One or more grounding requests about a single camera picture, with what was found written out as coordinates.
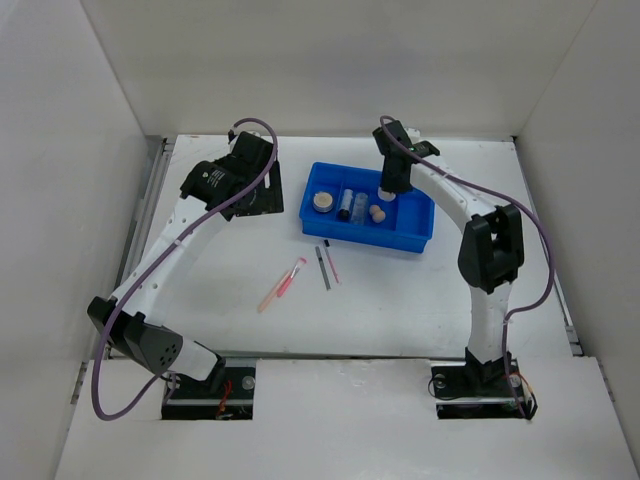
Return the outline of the round white powder puff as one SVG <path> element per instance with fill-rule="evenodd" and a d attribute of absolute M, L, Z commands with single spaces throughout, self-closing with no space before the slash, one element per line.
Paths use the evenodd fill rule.
<path fill-rule="evenodd" d="M 378 198 L 381 201 L 388 202 L 388 203 L 393 202 L 395 200 L 395 198 L 396 198 L 396 194 L 395 193 L 387 192 L 387 191 L 383 190 L 382 188 L 378 189 L 377 194 L 378 194 Z"/>

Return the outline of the beige makeup sponge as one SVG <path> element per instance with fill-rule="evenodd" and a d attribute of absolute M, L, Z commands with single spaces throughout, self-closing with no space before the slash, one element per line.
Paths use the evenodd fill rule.
<path fill-rule="evenodd" d="M 386 213 L 379 205 L 371 205 L 369 214 L 371 220 L 376 224 L 380 224 L 386 219 Z"/>

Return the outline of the clear plastic bottle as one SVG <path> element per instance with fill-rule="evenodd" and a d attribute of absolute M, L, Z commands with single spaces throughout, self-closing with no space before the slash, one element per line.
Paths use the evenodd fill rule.
<path fill-rule="evenodd" d="M 363 225 L 369 209 L 369 196 L 364 192 L 356 194 L 350 216 L 350 223 Z"/>

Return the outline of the clear tube black cap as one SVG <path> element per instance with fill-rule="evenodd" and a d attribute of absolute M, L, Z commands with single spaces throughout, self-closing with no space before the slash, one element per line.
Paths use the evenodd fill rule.
<path fill-rule="evenodd" d="M 353 196 L 354 194 L 351 189 L 345 189 L 342 192 L 342 197 L 338 208 L 338 219 L 340 221 L 348 221 L 350 219 Z"/>

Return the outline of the round powder compact jar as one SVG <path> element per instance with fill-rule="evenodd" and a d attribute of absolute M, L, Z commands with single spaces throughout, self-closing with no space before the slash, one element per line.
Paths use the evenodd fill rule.
<path fill-rule="evenodd" d="M 328 213 L 333 209 L 334 198 L 326 191 L 318 191 L 312 198 L 312 206 L 319 213 Z"/>

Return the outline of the pink mascara wand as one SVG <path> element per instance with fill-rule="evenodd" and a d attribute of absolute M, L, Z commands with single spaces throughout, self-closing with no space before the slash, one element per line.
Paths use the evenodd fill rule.
<path fill-rule="evenodd" d="M 337 272 L 335 263 L 334 263 L 334 261 L 333 261 L 333 259 L 331 257 L 331 254 L 330 254 L 330 242 L 329 242 L 328 239 L 323 239 L 323 247 L 324 247 L 325 255 L 326 255 L 327 260 L 329 262 L 329 266 L 330 266 L 331 272 L 333 274 L 334 280 L 338 285 L 340 285 L 341 284 L 341 280 L 340 280 L 339 274 Z"/>

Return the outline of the grey striped brow pencil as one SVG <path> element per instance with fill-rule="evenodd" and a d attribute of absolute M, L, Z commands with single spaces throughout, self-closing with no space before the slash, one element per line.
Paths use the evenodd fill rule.
<path fill-rule="evenodd" d="M 327 291 L 330 291 L 331 290 L 330 280 L 329 280 L 329 277 L 328 277 L 328 273 L 327 273 L 327 270 L 326 270 L 326 267 L 325 267 L 325 262 L 324 262 L 320 247 L 318 245 L 315 246 L 315 253 L 316 253 L 316 258 L 317 258 L 317 261 L 318 261 L 318 264 L 319 264 L 319 269 L 320 269 L 320 272 L 321 272 L 321 275 L 322 275 L 322 279 L 323 279 L 323 282 L 324 282 L 325 289 Z"/>

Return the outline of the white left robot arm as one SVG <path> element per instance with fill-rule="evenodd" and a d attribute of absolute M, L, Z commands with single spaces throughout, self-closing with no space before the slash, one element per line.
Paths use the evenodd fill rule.
<path fill-rule="evenodd" d="M 189 379 L 201 396 L 223 387 L 223 358 L 167 327 L 180 283 L 213 237 L 232 219 L 280 213 L 278 140 L 232 130 L 228 153 L 197 163 L 179 188 L 165 226 L 140 263 L 108 297 L 94 298 L 88 315 L 112 346 L 151 374 Z"/>

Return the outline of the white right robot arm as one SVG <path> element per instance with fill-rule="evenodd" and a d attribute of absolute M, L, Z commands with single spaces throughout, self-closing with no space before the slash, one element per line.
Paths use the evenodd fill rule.
<path fill-rule="evenodd" d="M 512 283 L 524 263 L 520 211 L 499 206 L 464 185 L 428 141 L 411 142 L 397 120 L 372 132 L 384 158 L 380 192 L 402 195 L 418 187 L 462 234 L 457 265 L 470 289 L 471 333 L 462 367 L 433 369 L 451 397 L 506 397 L 511 354 L 503 346 L 503 323 Z"/>

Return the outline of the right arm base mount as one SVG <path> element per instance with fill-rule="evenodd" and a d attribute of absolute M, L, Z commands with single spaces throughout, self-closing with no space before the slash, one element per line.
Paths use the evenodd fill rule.
<path fill-rule="evenodd" d="M 476 383 L 462 362 L 436 363 L 428 389 L 439 420 L 532 420 L 538 411 L 536 396 L 516 362 L 509 376 L 500 367 L 498 377 L 485 384 Z"/>

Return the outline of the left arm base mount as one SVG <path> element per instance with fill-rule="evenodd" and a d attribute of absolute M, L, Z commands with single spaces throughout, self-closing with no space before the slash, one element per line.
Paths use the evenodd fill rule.
<path fill-rule="evenodd" d="M 222 377 L 211 390 L 202 382 L 177 375 L 168 378 L 161 419 L 171 421 L 252 420 L 256 387 L 255 358 L 228 358 Z"/>

